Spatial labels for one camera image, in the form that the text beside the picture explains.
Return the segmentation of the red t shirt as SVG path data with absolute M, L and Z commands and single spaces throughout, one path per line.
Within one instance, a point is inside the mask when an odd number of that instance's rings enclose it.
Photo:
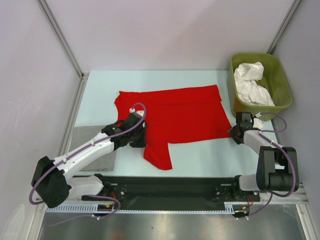
M 229 138 L 231 124 L 217 85 L 181 89 L 125 92 L 115 99 L 118 119 L 130 108 L 146 110 L 147 146 L 143 157 L 161 170 L 171 170 L 169 144 Z

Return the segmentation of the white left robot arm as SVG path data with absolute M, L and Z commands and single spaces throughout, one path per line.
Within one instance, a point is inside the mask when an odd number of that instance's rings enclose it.
M 100 200 L 110 196 L 111 188 L 100 175 L 76 178 L 76 174 L 95 160 L 130 146 L 147 145 L 145 115 L 131 112 L 126 120 L 106 125 L 91 140 L 76 149 L 50 159 L 42 157 L 31 180 L 32 193 L 37 193 L 48 208 L 55 208 L 67 199 L 95 195 Z

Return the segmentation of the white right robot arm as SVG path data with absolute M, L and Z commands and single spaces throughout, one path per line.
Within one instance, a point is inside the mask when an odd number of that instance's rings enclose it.
M 236 125 L 229 130 L 236 144 L 246 145 L 258 155 L 256 173 L 234 177 L 230 194 L 237 201 L 249 192 L 269 192 L 286 198 L 299 189 L 297 151 L 268 138 L 266 131 L 257 126 L 261 116 L 262 113 L 237 112 Z

